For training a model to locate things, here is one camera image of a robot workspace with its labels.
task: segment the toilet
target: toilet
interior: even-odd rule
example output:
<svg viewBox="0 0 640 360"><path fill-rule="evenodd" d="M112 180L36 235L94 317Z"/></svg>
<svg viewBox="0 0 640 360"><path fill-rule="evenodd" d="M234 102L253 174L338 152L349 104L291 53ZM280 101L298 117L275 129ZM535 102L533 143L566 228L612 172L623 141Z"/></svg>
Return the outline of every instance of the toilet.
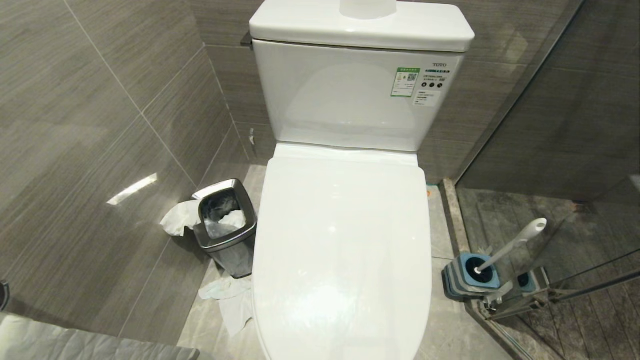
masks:
<svg viewBox="0 0 640 360"><path fill-rule="evenodd" d="M340 0L265 0L250 21L278 142L252 277L267 359L413 360L428 336L416 153L474 32L455 6L396 6L363 20Z"/></svg>

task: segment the shower floor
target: shower floor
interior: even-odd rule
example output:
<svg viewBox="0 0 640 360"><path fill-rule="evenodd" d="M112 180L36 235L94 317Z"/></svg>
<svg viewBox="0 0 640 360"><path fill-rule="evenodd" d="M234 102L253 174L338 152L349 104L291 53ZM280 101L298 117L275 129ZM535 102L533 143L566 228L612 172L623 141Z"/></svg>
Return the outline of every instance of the shower floor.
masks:
<svg viewBox="0 0 640 360"><path fill-rule="evenodd" d="M544 266L555 288L585 288L640 268L637 211L465 188L458 200L472 252L495 253L530 221L548 220L542 236L497 263L503 282ZM640 359L640 279L498 322L514 321L565 359Z"/></svg>

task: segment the trash can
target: trash can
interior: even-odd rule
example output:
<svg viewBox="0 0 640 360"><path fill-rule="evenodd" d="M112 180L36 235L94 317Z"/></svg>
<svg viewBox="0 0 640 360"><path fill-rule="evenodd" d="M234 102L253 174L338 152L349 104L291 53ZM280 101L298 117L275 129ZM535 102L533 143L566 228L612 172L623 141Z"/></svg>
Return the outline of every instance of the trash can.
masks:
<svg viewBox="0 0 640 360"><path fill-rule="evenodd" d="M199 246L234 279L251 275L258 219L242 182L223 181L196 192L192 198L201 199L201 222L193 228ZM223 224L226 218L238 215L237 211L244 215L243 226Z"/></svg>

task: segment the floor tile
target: floor tile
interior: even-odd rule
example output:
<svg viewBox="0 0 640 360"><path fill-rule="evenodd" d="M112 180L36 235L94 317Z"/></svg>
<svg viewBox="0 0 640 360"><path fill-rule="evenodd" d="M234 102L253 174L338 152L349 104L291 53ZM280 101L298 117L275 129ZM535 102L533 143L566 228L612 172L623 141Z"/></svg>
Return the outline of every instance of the floor tile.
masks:
<svg viewBox="0 0 640 360"><path fill-rule="evenodd" d="M465 305L447 299L440 272L449 263L433 259L433 289L429 323L417 359L511 359L489 334L469 315Z"/></svg>
<svg viewBox="0 0 640 360"><path fill-rule="evenodd" d="M253 203L255 212L260 210L260 198L262 197L262 185L264 184L264 177L267 174L267 167L264 165L251 165L249 172L244 179L244 188L249 193L249 198Z"/></svg>
<svg viewBox="0 0 640 360"><path fill-rule="evenodd" d="M437 186L428 186L427 189L429 191L429 219L431 222L431 256L453 259L453 247L440 190Z"/></svg>
<svg viewBox="0 0 640 360"><path fill-rule="evenodd" d="M219 270L216 263L210 260L201 288L219 279L221 274L222 270ZM200 350L201 359L210 359L221 330L223 330L223 324L218 302L202 300L196 296L180 340L178 340L178 346L197 348Z"/></svg>

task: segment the crumpled tissue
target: crumpled tissue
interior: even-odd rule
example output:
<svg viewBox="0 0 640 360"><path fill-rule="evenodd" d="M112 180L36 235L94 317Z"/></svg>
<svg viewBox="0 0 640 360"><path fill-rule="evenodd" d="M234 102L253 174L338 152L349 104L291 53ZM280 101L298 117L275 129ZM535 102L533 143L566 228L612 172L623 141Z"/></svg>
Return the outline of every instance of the crumpled tissue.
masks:
<svg viewBox="0 0 640 360"><path fill-rule="evenodd" d="M219 222L215 222L208 218L204 219L204 226L207 229L207 234L209 234L209 237L212 239L221 238L233 233L245 225L246 219L244 218L242 210L231 211L227 216L220 219Z"/></svg>
<svg viewBox="0 0 640 360"><path fill-rule="evenodd" d="M234 336L253 318L253 293L247 278L233 279L227 273L198 291L201 299L217 299L229 336Z"/></svg>
<svg viewBox="0 0 640 360"><path fill-rule="evenodd" d="M193 230L193 227L201 222L198 214L199 205L200 200L177 204L164 216L160 225L171 236L184 236L185 226Z"/></svg>

